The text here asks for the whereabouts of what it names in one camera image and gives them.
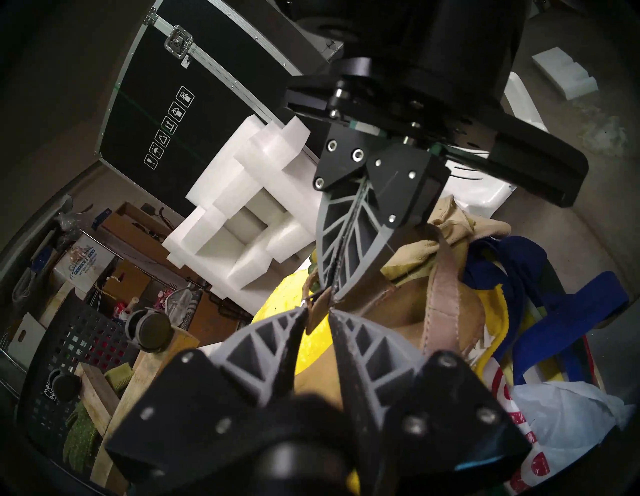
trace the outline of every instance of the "concrete floor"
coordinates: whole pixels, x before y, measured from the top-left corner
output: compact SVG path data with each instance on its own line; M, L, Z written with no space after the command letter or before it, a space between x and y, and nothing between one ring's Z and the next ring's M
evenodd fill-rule
M531 60L555 46L595 77L597 92L564 99ZM586 155L589 174L570 209L554 207L518 188L493 217L547 251L566 292L611 270L633 301L640 294L640 98L630 71L597 24L554 8L527 21L513 71L549 132ZM613 135L608 147L598 149L598 133L601 138ZM607 392L627 402L638 399L638 314L634 305L615 325L589 334Z

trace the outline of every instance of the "wooden plank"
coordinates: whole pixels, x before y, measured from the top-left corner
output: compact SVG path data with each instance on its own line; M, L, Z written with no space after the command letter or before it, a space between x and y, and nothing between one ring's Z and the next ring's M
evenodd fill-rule
M146 353L140 351L139 360L136 361L135 371L131 382L125 389L118 408L116 409L109 427L103 436L103 442L95 457L93 470L91 472L91 481L110 489L116 494L123 494L121 491L122 481L118 478L119 471L114 466L111 458L104 448L104 441L108 440L118 428L120 423L129 414L133 406L138 402L140 397L147 390L153 380L160 374L162 369L168 364L175 355L187 348L197 348L199 341L187 331L173 328L175 333L173 339L166 350L160 353Z
M104 437L120 400L98 367L78 364L76 375L82 379L80 400L98 434Z

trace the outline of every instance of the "beige cloth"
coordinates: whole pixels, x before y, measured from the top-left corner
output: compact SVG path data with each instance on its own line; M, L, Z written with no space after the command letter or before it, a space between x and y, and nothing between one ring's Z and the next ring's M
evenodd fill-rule
M438 200L429 223L440 228L449 245L463 239L470 243L481 237L506 237L511 233L511 226L506 222L466 213L458 207L451 195ZM437 251L438 242L429 239L406 244L398 249L381 272L390 281L407 276Z

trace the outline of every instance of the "brown leather strap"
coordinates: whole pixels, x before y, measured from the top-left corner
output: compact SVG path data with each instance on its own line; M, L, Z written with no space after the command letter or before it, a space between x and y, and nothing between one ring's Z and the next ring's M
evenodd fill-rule
M420 349L422 354L427 356L440 349L459 354L460 295L456 258L439 228L427 224L423 226L423 232L427 239L437 241L440 248L429 276Z

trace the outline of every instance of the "blue fabric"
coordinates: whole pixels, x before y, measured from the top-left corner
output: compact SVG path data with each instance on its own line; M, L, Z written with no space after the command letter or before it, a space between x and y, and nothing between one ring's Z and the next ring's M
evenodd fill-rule
M493 255L504 271L488 261L487 254ZM625 304L627 294L615 275L606 272L575 295L541 294L537 281L547 263L544 249L527 238L484 238L469 246L463 282L473 289L493 289L502 284L509 329L493 357L500 361L513 347L516 384L524 383L522 374L526 370L554 355L558 355L570 381L590 382L571 344ZM518 337L527 297L536 307L544 307L548 316Z
M555 310L524 331L514 343L511 350L514 384L524 384L522 374L536 363L563 350L569 352L571 343L626 303L627 293L610 271L592 279L576 294L567 294ZM561 358L572 380L571 375L579 373L575 361L567 354Z

